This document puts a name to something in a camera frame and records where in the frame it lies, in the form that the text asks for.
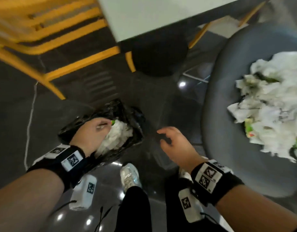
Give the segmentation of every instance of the forearm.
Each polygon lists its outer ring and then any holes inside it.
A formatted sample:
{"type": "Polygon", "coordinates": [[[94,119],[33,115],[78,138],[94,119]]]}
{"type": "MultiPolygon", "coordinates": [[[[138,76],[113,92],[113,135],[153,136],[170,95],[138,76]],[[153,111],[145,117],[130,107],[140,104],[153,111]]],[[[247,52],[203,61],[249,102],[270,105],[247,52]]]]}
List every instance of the forearm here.
{"type": "Polygon", "coordinates": [[[230,190],[216,208],[235,232],[292,232],[297,228],[297,215],[244,185],[230,190]]]}
{"type": "Polygon", "coordinates": [[[38,231],[64,191],[52,171],[38,169],[0,190],[0,231],[38,231]]]}

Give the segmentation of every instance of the pile of tissue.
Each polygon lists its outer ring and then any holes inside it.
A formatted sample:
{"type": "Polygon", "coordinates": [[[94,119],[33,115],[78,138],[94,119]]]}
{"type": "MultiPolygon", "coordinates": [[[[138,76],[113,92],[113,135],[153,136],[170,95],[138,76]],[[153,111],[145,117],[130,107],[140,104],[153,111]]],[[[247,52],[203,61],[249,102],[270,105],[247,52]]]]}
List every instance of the pile of tissue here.
{"type": "Polygon", "coordinates": [[[117,150],[120,148],[129,137],[132,137],[133,129],[128,124],[115,120],[110,132],[102,141],[100,147],[95,153],[95,157],[107,153],[109,150],[117,150]]]}
{"type": "Polygon", "coordinates": [[[263,145],[262,152],[297,162],[297,52],[257,60],[236,87],[243,99],[228,110],[235,123],[245,123],[250,143],[263,145]]]}

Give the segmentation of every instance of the wristband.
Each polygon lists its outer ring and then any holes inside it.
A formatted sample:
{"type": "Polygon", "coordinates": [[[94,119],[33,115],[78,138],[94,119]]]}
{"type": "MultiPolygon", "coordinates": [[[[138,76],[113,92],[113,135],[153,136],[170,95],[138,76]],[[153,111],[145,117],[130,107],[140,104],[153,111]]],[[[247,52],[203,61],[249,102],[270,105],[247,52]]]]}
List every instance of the wristband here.
{"type": "Polygon", "coordinates": [[[56,173],[65,185],[65,191],[74,188],[84,175],[88,161],[83,150],[77,146],[59,145],[34,161],[27,170],[48,169],[56,173]]]}
{"type": "Polygon", "coordinates": [[[194,181],[192,193],[205,206],[208,203],[215,206],[232,188],[244,185],[230,168],[222,166],[216,160],[199,164],[191,172],[191,178],[194,181]]]}

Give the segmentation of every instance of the white table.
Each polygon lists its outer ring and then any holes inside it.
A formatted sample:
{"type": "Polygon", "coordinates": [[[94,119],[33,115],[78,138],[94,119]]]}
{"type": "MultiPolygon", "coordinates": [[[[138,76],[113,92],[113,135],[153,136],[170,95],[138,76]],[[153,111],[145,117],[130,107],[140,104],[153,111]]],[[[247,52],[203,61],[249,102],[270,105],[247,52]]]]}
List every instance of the white table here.
{"type": "Polygon", "coordinates": [[[117,42],[236,0],[98,0],[117,42]]]}

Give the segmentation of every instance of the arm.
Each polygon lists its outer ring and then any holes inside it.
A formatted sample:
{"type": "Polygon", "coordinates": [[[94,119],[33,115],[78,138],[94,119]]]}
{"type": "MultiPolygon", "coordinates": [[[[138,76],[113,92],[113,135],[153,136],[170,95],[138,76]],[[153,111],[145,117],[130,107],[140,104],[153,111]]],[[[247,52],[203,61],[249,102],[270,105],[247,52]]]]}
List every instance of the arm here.
{"type": "MultiPolygon", "coordinates": [[[[157,132],[165,133],[172,141],[169,145],[161,140],[162,150],[189,174],[207,161],[177,128],[167,127],[157,132]]],[[[228,191],[215,206],[235,232],[292,232],[297,228],[297,215],[244,185],[228,191]]]]}
{"type": "MultiPolygon", "coordinates": [[[[88,157],[111,129],[111,121],[96,118],[86,122],[70,145],[81,148],[88,157]]],[[[0,231],[38,231],[64,191],[62,180],[54,172],[37,169],[0,190],[0,231]]]]}

